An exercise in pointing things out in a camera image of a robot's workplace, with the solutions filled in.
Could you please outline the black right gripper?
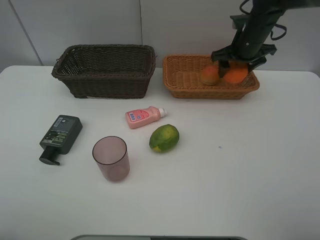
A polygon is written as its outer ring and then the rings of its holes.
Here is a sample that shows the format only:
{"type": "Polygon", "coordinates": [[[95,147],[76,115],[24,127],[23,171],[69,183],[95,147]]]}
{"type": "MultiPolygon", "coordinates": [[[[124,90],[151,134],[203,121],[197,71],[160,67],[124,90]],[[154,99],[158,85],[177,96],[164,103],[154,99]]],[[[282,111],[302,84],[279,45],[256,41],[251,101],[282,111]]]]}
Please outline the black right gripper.
{"type": "Polygon", "coordinates": [[[274,44],[266,44],[268,35],[272,32],[270,26],[253,26],[246,24],[238,29],[232,43],[224,48],[213,51],[211,60],[218,61],[218,74],[222,79],[230,69],[229,61],[247,64],[248,72],[267,62],[267,55],[274,55],[277,48],[274,44]]]}

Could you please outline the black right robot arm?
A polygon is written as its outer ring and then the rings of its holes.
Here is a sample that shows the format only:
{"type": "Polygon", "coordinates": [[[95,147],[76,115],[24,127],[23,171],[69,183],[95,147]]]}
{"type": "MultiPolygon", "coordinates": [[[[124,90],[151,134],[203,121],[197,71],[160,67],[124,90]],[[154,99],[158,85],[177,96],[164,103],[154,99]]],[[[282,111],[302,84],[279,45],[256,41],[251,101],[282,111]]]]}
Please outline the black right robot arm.
{"type": "Polygon", "coordinates": [[[287,10],[320,6],[318,0],[254,0],[247,12],[243,9],[246,3],[245,0],[239,6],[241,15],[230,16],[236,29],[231,44],[211,53],[211,60],[219,63],[221,74],[230,67],[230,61],[244,63],[249,72],[265,64],[266,56],[277,51],[274,44],[265,44],[267,37],[277,41],[287,34],[287,28],[277,24],[279,18],[287,10]]]}

